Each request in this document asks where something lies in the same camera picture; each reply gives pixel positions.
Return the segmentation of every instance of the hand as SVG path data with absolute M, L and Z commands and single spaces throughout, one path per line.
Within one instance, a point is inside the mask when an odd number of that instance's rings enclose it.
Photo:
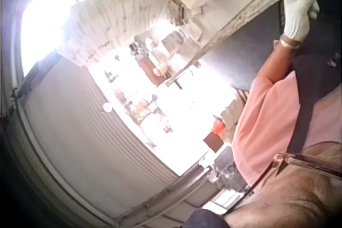
M 310 30 L 309 16 L 316 19 L 320 11 L 317 0 L 284 0 L 284 7 L 285 36 L 303 42 Z

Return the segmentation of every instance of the wrist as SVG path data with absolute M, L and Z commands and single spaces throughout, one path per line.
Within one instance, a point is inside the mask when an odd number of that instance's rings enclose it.
M 289 47 L 284 46 L 280 40 L 279 40 L 279 43 L 274 48 L 274 50 L 278 53 L 281 53 L 281 55 L 286 55 L 286 56 L 287 55 L 292 56 L 295 52 L 294 48 L 289 48 Z
M 294 51 L 298 49 L 301 45 L 301 42 L 292 40 L 289 37 L 287 37 L 285 34 L 280 36 L 279 39 L 280 45 L 282 45 L 284 48 Z

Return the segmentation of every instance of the rolled-up shutter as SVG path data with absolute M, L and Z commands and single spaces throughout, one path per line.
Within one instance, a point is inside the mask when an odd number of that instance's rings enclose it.
M 115 217 L 162 191 L 177 175 L 106 102 L 88 69 L 61 58 L 25 104 L 44 154 L 80 196 Z

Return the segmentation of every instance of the person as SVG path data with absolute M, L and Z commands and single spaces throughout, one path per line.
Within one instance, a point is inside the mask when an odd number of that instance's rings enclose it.
M 309 33 L 309 18 L 316 19 L 320 7 L 316 0 L 284 0 L 284 9 L 284 34 L 252 83 L 232 142 L 237 168 L 250 186 L 274 155 L 286 152 L 289 146 L 301 99 L 298 74 L 296 71 L 286 74 L 296 49 Z M 305 65 L 316 61 L 315 58 L 306 58 Z M 341 143 L 340 80 L 337 87 L 320 98 L 313 106 L 303 149 L 325 141 Z
M 334 167 L 341 162 L 340 60 L 294 57 L 320 8 L 316 0 L 284 0 L 284 7 L 284 34 L 252 83 L 232 142 L 238 170 L 259 187 L 223 215 L 195 211 L 183 228 L 331 227 L 340 217 L 338 178 L 296 165 L 268 169 L 281 152 L 302 152 Z

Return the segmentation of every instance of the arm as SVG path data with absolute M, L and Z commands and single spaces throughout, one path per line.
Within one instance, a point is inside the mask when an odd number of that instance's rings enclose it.
M 316 0 L 284 0 L 284 7 L 284 34 L 257 75 L 267 78 L 272 83 L 284 78 L 295 49 L 309 33 L 309 16 L 315 19 L 320 10 Z
M 260 68 L 257 77 L 265 77 L 273 84 L 282 80 L 291 64 L 293 51 L 277 44 L 266 62 Z

